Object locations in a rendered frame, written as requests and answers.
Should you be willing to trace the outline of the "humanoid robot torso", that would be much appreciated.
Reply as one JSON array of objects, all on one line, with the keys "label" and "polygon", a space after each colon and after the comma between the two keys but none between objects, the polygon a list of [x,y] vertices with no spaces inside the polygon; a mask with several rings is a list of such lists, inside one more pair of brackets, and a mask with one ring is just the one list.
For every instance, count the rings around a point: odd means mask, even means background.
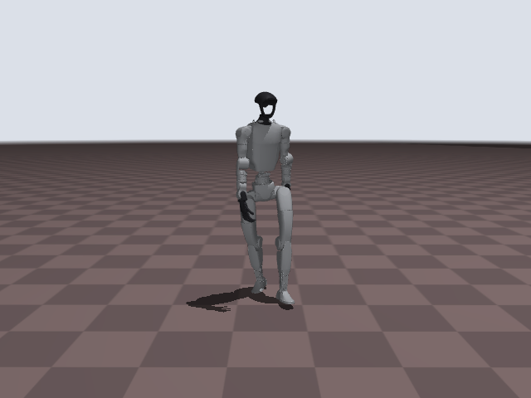
[{"label": "humanoid robot torso", "polygon": [[275,184],[269,171],[274,171],[278,162],[282,129],[274,119],[273,122],[269,120],[270,125],[259,124],[263,120],[253,121],[247,125],[252,126],[252,132],[246,158],[250,159],[249,168],[259,172],[252,183],[256,201],[269,201],[275,199]]}]

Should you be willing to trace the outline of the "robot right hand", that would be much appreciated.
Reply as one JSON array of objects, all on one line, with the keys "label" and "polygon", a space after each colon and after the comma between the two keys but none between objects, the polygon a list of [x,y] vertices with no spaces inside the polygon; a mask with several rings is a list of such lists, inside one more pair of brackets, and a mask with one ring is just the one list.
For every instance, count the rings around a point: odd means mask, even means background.
[{"label": "robot right hand", "polygon": [[238,201],[240,202],[240,209],[241,209],[242,217],[246,221],[254,222],[255,219],[252,219],[248,212],[250,212],[252,215],[254,215],[254,213],[248,208],[248,206],[246,204],[246,200],[247,200],[246,192],[242,191],[241,192],[241,199],[240,200],[238,199]]}]

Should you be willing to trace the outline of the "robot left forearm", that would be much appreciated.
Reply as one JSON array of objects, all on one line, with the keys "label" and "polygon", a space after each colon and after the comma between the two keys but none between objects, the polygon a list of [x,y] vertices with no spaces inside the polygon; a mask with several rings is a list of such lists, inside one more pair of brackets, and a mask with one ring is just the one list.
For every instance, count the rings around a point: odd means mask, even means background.
[{"label": "robot left forearm", "polygon": [[[292,162],[293,163],[293,162]],[[281,186],[284,187],[285,184],[290,184],[290,187],[291,187],[291,183],[290,183],[290,179],[291,179],[291,173],[290,173],[290,169],[292,167],[292,163],[288,164],[288,165],[281,165],[281,170],[282,170],[282,173],[281,173],[281,179],[282,179],[282,183],[281,183]]]}]

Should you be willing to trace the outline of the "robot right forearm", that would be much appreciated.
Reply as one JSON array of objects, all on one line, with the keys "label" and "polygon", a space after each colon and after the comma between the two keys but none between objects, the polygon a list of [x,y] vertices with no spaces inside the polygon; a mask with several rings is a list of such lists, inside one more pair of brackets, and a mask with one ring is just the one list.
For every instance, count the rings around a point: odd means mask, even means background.
[{"label": "robot right forearm", "polygon": [[[236,161],[236,197],[241,199],[241,192],[246,192],[246,176],[247,172],[245,170],[239,170],[239,158]],[[246,192],[247,196],[247,192]]]}]

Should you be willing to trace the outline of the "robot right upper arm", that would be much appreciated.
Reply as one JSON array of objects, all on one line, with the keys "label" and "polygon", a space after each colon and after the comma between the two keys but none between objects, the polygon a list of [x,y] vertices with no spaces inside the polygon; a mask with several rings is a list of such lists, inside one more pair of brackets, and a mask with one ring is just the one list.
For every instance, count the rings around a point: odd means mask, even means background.
[{"label": "robot right upper arm", "polygon": [[250,159],[246,158],[248,150],[248,138],[251,136],[252,126],[240,127],[236,130],[237,155],[239,158],[239,169],[248,169]]}]

